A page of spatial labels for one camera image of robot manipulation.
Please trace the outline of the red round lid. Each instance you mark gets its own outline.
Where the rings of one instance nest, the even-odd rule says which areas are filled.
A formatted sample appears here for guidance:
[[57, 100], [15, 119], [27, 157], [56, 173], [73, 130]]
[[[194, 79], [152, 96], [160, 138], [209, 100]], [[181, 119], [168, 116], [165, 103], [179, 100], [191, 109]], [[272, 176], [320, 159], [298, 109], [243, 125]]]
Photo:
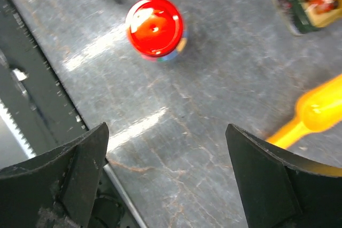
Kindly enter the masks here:
[[172, 52], [182, 38], [186, 24], [169, 0], [140, 0], [128, 11], [126, 33], [140, 54], [159, 57]]

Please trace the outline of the yellow plastic scoop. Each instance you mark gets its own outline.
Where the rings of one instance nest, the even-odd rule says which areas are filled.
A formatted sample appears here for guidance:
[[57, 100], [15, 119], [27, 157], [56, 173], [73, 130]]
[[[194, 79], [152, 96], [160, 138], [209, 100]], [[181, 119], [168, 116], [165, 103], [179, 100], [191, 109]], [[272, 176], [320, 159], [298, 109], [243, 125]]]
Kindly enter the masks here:
[[302, 137], [324, 132], [341, 121], [341, 75], [302, 95], [295, 106], [294, 117], [267, 139], [287, 149]]

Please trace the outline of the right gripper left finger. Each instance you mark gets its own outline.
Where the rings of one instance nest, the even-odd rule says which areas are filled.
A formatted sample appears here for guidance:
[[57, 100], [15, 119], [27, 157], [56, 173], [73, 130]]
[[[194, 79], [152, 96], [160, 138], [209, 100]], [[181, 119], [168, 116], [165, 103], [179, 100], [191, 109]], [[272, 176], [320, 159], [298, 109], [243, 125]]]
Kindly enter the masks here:
[[1, 227], [87, 227], [108, 137], [102, 123], [65, 145], [1, 169]]

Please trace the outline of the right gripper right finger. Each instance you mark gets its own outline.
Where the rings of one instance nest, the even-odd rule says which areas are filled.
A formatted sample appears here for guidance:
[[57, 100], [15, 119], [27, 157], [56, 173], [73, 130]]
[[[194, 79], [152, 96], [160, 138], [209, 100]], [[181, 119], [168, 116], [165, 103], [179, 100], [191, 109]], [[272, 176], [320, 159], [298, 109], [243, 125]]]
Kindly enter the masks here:
[[229, 124], [226, 140], [249, 227], [341, 227], [341, 169]]

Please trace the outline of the clear glass jar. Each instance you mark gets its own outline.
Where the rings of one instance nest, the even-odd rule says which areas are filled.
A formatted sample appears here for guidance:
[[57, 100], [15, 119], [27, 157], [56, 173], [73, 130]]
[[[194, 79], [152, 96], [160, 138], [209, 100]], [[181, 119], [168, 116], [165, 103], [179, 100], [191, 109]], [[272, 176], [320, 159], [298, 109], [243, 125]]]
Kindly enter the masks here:
[[176, 46], [176, 48], [172, 52], [170, 52], [168, 54], [161, 55], [159, 57], [148, 56], [146, 54], [141, 53], [141, 57], [145, 60], [154, 61], [154, 62], [170, 61], [170, 60], [176, 58], [185, 49], [185, 46], [186, 46], [187, 41], [188, 41], [188, 37], [189, 37], [189, 32], [185, 29], [182, 33], [182, 38], [180, 39], [178, 45]]

